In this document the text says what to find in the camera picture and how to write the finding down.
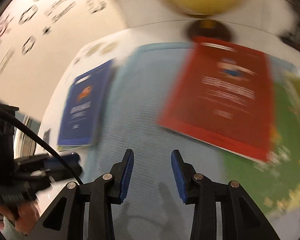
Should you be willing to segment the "person's left hand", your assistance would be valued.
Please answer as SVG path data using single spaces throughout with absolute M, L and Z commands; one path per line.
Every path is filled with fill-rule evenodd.
M 30 233 L 40 218 L 37 201 L 20 204 L 18 206 L 18 219 L 15 219 L 12 211 L 6 206 L 0 205 L 0 213 L 14 224 L 17 232 L 25 235 Z

